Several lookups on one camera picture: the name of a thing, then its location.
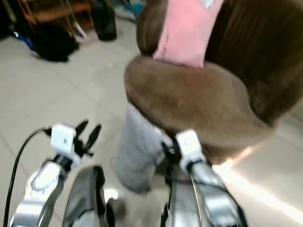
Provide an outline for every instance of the black bottle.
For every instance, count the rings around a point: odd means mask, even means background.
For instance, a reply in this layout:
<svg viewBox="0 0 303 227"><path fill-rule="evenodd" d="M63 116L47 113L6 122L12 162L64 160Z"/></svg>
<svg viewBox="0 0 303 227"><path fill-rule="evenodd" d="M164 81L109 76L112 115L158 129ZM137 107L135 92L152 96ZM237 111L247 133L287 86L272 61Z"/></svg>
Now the black bottle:
<svg viewBox="0 0 303 227"><path fill-rule="evenodd" d="M117 38L115 11L108 0L92 0L91 17L99 40L111 41Z"/></svg>

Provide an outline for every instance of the pink cushion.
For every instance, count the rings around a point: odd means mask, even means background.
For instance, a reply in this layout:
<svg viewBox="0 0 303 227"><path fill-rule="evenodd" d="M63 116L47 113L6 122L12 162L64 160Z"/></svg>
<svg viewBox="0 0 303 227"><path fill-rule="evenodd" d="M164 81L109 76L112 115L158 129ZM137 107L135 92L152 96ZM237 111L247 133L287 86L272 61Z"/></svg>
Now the pink cushion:
<svg viewBox="0 0 303 227"><path fill-rule="evenodd" d="M154 59L203 67L208 41L223 1L168 0Z"/></svg>

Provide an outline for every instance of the brown chair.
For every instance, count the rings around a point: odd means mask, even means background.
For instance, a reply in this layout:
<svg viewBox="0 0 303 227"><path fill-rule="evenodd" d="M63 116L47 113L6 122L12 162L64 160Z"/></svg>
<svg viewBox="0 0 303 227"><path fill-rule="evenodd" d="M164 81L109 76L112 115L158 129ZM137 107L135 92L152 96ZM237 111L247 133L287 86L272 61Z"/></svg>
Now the brown chair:
<svg viewBox="0 0 303 227"><path fill-rule="evenodd" d="M303 1L226 0L205 67L152 59L167 0L150 0L125 71L127 97L169 136L193 128L213 164L267 138L303 96Z"/></svg>

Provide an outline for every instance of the chair seat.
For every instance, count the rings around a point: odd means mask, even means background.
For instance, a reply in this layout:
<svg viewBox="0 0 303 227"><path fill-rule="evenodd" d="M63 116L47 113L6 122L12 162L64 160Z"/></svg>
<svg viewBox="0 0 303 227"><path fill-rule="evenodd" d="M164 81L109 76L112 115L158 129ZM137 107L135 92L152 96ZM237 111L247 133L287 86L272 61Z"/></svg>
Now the chair seat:
<svg viewBox="0 0 303 227"><path fill-rule="evenodd" d="M128 100L170 136L191 128L202 143L228 149L273 131L252 111L244 84L214 63L193 69L138 56L125 71L125 88Z"/></svg>

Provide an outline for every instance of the chair backrest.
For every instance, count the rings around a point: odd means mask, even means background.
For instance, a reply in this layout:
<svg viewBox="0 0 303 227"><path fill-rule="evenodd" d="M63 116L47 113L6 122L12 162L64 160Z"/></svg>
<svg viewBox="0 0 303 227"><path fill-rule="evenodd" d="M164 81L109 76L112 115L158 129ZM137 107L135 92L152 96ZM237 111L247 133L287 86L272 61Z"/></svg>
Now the chair backrest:
<svg viewBox="0 0 303 227"><path fill-rule="evenodd" d="M140 16L142 54L157 48L167 1L148 1ZM206 60L237 75L254 112L273 124L303 96L303 0L225 0Z"/></svg>

